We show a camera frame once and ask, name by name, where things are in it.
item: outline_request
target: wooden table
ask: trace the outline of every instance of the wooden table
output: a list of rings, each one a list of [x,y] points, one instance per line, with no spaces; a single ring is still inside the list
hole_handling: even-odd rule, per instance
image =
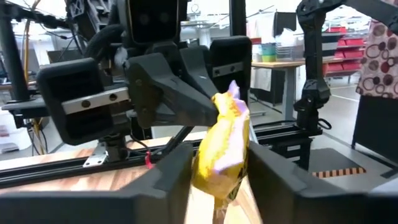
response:
[[[202,139],[205,132],[192,133],[186,140]],[[158,138],[143,141],[149,147],[165,144],[169,138]],[[142,146],[134,143],[131,149],[140,149]],[[73,159],[91,155],[93,149],[82,149],[70,152],[58,152],[44,156],[34,156],[19,159],[11,159],[0,162],[0,169],[28,166],[44,162]],[[124,187],[134,179],[146,172],[145,166],[132,167],[128,169],[107,171],[91,175],[83,175],[65,179],[51,180],[37,184],[1,189],[0,192],[10,191],[44,191],[44,190],[117,190]],[[207,224],[211,223],[213,215],[213,197],[192,187],[185,223]],[[256,204],[247,179],[242,183],[236,200],[228,207],[225,224],[261,224]]]
[[[323,63],[335,63],[342,62],[343,59],[333,58],[325,59]],[[284,97],[282,100],[282,114],[283,120],[292,121],[295,120],[293,117],[293,104],[295,102],[295,91],[296,91],[296,69],[299,66],[305,65],[305,61],[295,62],[252,62],[251,66],[254,68],[268,68],[274,70],[281,70],[285,72],[285,85],[284,85]]]

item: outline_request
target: yellow plastic bag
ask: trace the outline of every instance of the yellow plastic bag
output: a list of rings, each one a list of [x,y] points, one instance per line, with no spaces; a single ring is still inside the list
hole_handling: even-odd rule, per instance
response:
[[[202,140],[193,162],[192,184],[215,197],[215,219],[225,216],[246,175],[246,148],[249,143],[249,109],[239,100],[239,87],[233,81],[226,93],[212,98],[219,115]]]

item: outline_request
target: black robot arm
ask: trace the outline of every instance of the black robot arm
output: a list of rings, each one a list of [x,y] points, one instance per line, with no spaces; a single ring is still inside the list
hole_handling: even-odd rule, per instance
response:
[[[380,0],[303,0],[297,7],[298,23],[304,32],[306,82],[302,99],[294,105],[297,125],[309,131],[318,128],[318,109],[330,97],[330,89],[322,71],[322,25],[326,13],[346,5],[382,22],[398,34],[398,10],[396,6]]]

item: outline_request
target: wooden surface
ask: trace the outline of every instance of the wooden surface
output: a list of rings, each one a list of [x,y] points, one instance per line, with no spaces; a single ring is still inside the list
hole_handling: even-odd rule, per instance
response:
[[[186,140],[202,139],[205,132],[192,133]],[[167,143],[169,138],[159,138],[143,141],[148,146],[159,146]],[[134,143],[131,149],[139,149],[141,145]],[[59,161],[78,157],[89,156],[92,149],[82,149],[71,152],[58,152],[44,156],[26,157],[0,162],[0,169],[28,166],[43,162]],[[146,172],[145,166],[128,169],[107,171],[91,175],[83,175],[66,179],[51,180],[37,184],[1,189],[0,193],[10,191],[44,191],[44,190],[117,190]],[[188,201],[185,223],[207,224],[211,223],[213,215],[213,197],[192,187]],[[236,200],[228,207],[224,224],[261,224],[256,204],[247,179],[244,179]]]
[[[329,60],[324,60],[323,63],[335,63],[342,62],[343,59],[334,58]],[[305,61],[297,61],[297,62],[252,62],[251,66],[256,68],[289,68],[289,67],[298,67],[305,65]]]

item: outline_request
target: patterned fabric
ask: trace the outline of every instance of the patterned fabric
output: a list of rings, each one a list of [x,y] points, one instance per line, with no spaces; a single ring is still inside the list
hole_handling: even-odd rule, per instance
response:
[[[384,0],[398,5],[398,0]],[[365,96],[398,99],[398,36],[379,21],[372,20],[364,57],[361,78],[356,92]]]

